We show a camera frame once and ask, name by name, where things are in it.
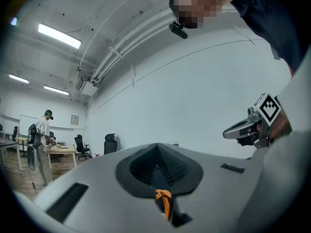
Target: pipe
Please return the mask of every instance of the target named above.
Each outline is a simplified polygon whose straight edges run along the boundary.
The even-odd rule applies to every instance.
[[[93,96],[90,96],[90,98],[87,100],[86,104],[88,105],[88,102],[93,98]]]
[[[222,10],[222,13],[228,13],[228,12],[237,12],[237,10],[236,9],[225,9],[225,10]],[[157,28],[159,25],[165,25],[165,22],[166,21],[168,21],[168,23],[170,22],[169,20],[171,20],[171,18],[169,18],[169,19],[167,19],[167,20],[165,20],[165,21],[163,21],[162,23],[159,23],[159,24],[157,24],[157,25],[155,25],[155,26],[153,26],[152,28],[150,28],[149,30],[147,30],[147,32],[152,32],[155,28]],[[134,48],[136,48],[137,46],[139,46],[141,43],[143,43],[143,42],[145,42],[146,40],[148,40],[148,39],[150,39],[151,37],[153,37],[153,36],[155,36],[156,34],[158,34],[158,33],[160,33],[160,32],[162,32],[163,30],[165,30],[165,29],[167,29],[167,27],[164,27],[164,28],[161,28],[161,29],[159,29],[159,30],[157,30],[157,31],[155,31],[154,33],[152,33],[152,34],[150,34],[148,37],[146,37],[145,39],[142,39],[141,41],[139,41],[139,42],[137,42],[135,45],[134,45],[134,43],[137,41],[136,39],[140,39],[140,38],[143,38],[146,34],[145,33],[142,33],[141,35],[144,35],[143,37],[141,37],[141,35],[139,36],[139,37],[137,37],[133,42],[134,43],[130,43],[128,46],[126,46],[124,49],[122,49],[121,50],[121,54],[123,55],[123,56],[125,56],[125,55],[127,55],[129,52],[131,52]],[[104,76],[104,74],[105,73],[107,73],[118,61],[119,61],[120,59],[119,59],[119,57],[118,56],[116,56],[115,58],[113,58],[108,64],[107,64],[107,66],[104,68],[104,70],[102,70],[102,72],[99,74],[99,81],[103,78],[103,76]]]
[[[85,55],[86,55],[86,53],[87,53],[89,47],[91,46],[91,44],[92,44],[92,42],[93,42],[95,36],[96,36],[97,33],[99,32],[99,30],[100,30],[100,29],[102,28],[102,26],[108,21],[108,19],[112,16],[112,14],[115,13],[116,10],[118,10],[118,9],[119,9],[125,2],[127,2],[127,1],[128,1],[128,0],[124,0],[122,3],[120,3],[119,6],[116,7],[116,8],[110,13],[110,15],[106,17],[106,19],[102,22],[102,24],[99,26],[99,28],[97,29],[97,31],[95,32],[95,34],[92,36],[92,39],[90,40],[90,42],[89,42],[89,44],[88,44],[88,46],[87,46],[87,48],[86,48],[86,50],[85,50],[85,52],[84,52],[84,54],[83,54],[83,56],[82,56],[82,59],[81,59],[81,62],[80,62],[80,66],[82,65],[82,62],[83,62],[83,60],[84,60],[84,57],[85,57]]]
[[[95,72],[92,74],[92,80],[94,80],[94,78],[97,76],[97,74],[99,73],[99,71],[103,68],[104,64],[107,62],[107,60],[112,56],[113,52],[110,51],[106,57],[103,59],[103,61],[100,63],[100,65],[98,66],[98,68],[95,70]]]
[[[171,18],[168,18],[166,20],[164,20],[163,22],[154,25],[153,27],[151,27],[150,29],[146,30],[144,33],[140,34],[137,38],[135,38],[130,44],[128,44],[125,48],[123,48],[120,52],[120,54],[124,54],[131,46],[133,46],[136,42],[140,41],[142,38],[146,37],[148,34],[150,34],[151,32],[153,32],[154,30],[164,26],[164,25],[168,25],[169,23],[172,22]]]
[[[74,79],[74,83],[73,83],[73,88],[72,88],[72,99],[73,99],[73,95],[74,95],[74,88],[76,86],[76,82],[77,82],[77,78],[78,78],[78,71],[77,71],[77,74],[76,74],[76,78]]]
[[[136,34],[139,30],[143,29],[145,26],[147,26],[148,24],[150,24],[151,22],[164,17],[168,14],[171,14],[172,11],[171,9],[167,9],[164,10],[158,14],[156,14],[153,17],[150,17],[149,19],[145,20],[144,22],[142,22],[141,24],[139,24],[138,26],[136,26],[134,29],[132,29],[129,33],[127,33],[114,47],[114,49],[118,49],[123,43],[125,43],[130,37],[132,37],[134,34]]]
[[[83,96],[84,96],[84,94],[82,93],[82,96],[80,98],[78,98],[79,102],[81,102]]]
[[[167,27],[163,27],[155,32],[153,32],[151,35],[149,35],[148,37],[146,37],[145,39],[142,39],[141,41],[137,42],[130,50],[128,50],[127,52],[125,52],[123,54],[123,56],[126,56],[129,52],[131,52],[133,49],[135,49],[138,45],[140,45],[141,43],[145,42],[146,40],[150,39],[151,37],[155,36],[156,34],[166,30]],[[102,78],[104,77],[105,73],[107,73],[120,59],[115,58],[113,59],[109,64],[105,67],[105,69],[101,72],[101,74],[99,75],[99,81],[102,80]]]
[[[139,24],[138,26],[136,26],[134,29],[132,29],[129,33],[127,33],[115,46],[114,49],[118,50],[118,48],[120,46],[122,46],[123,43],[125,43],[130,37],[132,37],[133,35],[135,35],[137,32],[139,32],[141,29],[143,29],[144,27],[146,27],[148,24],[150,24],[151,22],[158,20],[161,17],[164,17],[168,14],[172,13],[171,9],[167,9],[164,10],[158,14],[156,14],[153,17],[150,17],[149,19],[145,20],[144,22],[142,22],[141,24]],[[92,81],[94,80],[94,78],[98,75],[98,73],[100,72],[100,70],[103,68],[103,66],[106,64],[107,60],[112,56],[113,52],[110,51],[108,53],[108,55],[103,59],[103,61],[100,63],[100,65],[98,66],[98,68],[96,69],[96,71],[92,74]]]

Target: backpack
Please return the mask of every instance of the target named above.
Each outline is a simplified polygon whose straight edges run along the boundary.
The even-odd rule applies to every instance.
[[[40,127],[38,123],[32,124],[28,129],[27,144],[38,147],[41,145],[41,137],[42,134],[40,133]]]

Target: person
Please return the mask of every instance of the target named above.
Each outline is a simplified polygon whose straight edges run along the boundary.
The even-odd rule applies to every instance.
[[[40,129],[41,137],[41,144],[39,147],[36,148],[38,161],[39,161],[39,170],[41,177],[44,181],[43,185],[47,186],[50,182],[52,182],[52,175],[50,171],[49,160],[47,156],[47,147],[46,144],[56,145],[56,142],[50,139],[50,125],[49,120],[53,120],[54,117],[52,116],[51,110],[46,110],[44,116],[39,120],[38,127]]]
[[[299,0],[299,8],[307,0]],[[308,23],[295,11],[294,0],[170,0],[169,5],[181,26],[199,28],[205,18],[215,17],[222,6],[231,3],[248,27],[270,45],[274,55],[287,63],[293,76],[300,66],[310,44]],[[274,138],[289,124],[284,112],[271,126]]]

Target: table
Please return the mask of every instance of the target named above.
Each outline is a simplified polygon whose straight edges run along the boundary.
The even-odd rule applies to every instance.
[[[19,143],[18,142],[9,141],[9,140],[5,140],[5,143],[0,142],[0,149],[2,152],[3,165],[5,166],[4,150],[7,149],[8,147],[13,147],[13,146],[17,146],[17,160],[18,160],[19,170],[22,171],[23,168],[21,166],[21,161],[20,161],[19,147],[18,147]]]
[[[24,148],[24,141],[27,141],[28,139],[24,138],[24,137],[15,137],[15,140],[18,140],[18,142],[21,141],[21,143],[23,145],[23,155],[22,155],[22,157],[26,157],[26,155],[25,155],[25,148]]]
[[[77,161],[76,161],[76,156],[75,156],[76,150],[74,149],[74,147],[73,146],[62,146],[62,147],[66,147],[67,149],[61,149],[61,148],[57,148],[56,146],[54,146],[50,150],[47,150],[50,169],[53,169],[51,159],[50,159],[50,154],[72,154],[74,167],[77,167]]]

